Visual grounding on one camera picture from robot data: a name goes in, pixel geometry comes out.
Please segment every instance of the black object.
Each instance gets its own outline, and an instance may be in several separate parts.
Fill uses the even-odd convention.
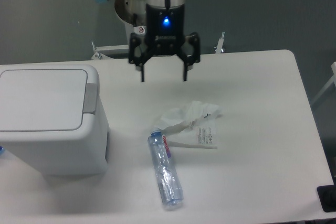
[[[325,212],[336,211],[336,186],[319,186],[317,188],[322,209]]]
[[[165,8],[154,8],[146,5],[147,31],[144,42],[145,52],[135,56],[136,47],[141,45],[143,37],[132,33],[130,37],[129,63],[141,69],[141,81],[144,81],[144,64],[154,55],[176,54],[184,64],[183,81],[187,80],[187,71],[194,63],[201,61],[200,38],[197,33],[184,36],[184,5],[171,8],[170,0],[165,0]],[[193,47],[193,54],[187,54],[181,49],[187,42]]]

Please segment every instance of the plastic water bottle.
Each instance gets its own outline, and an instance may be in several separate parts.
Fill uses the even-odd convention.
[[[166,137],[160,131],[153,131],[148,138],[153,165],[162,203],[174,206],[183,200],[183,192],[177,173],[171,160],[171,153]]]

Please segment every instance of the blue led light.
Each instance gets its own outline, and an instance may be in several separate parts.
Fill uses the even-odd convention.
[[[165,18],[164,18],[162,25],[163,25],[164,27],[170,27],[170,20],[169,20],[168,17],[165,17]]]

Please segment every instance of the metal bracket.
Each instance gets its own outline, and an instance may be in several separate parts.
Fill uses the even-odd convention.
[[[119,46],[107,46],[107,47],[96,47],[92,43],[92,50],[93,50],[93,56],[92,60],[102,60],[106,59],[106,55],[121,55],[121,54],[128,54],[129,47],[128,45],[119,45]]]

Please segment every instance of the bottle label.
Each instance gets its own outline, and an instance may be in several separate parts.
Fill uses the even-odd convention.
[[[166,152],[167,152],[167,157],[170,158],[172,156],[172,154],[170,153],[168,144],[167,144],[167,138],[165,135],[162,136],[163,139],[163,143],[164,143],[164,147],[166,148]]]

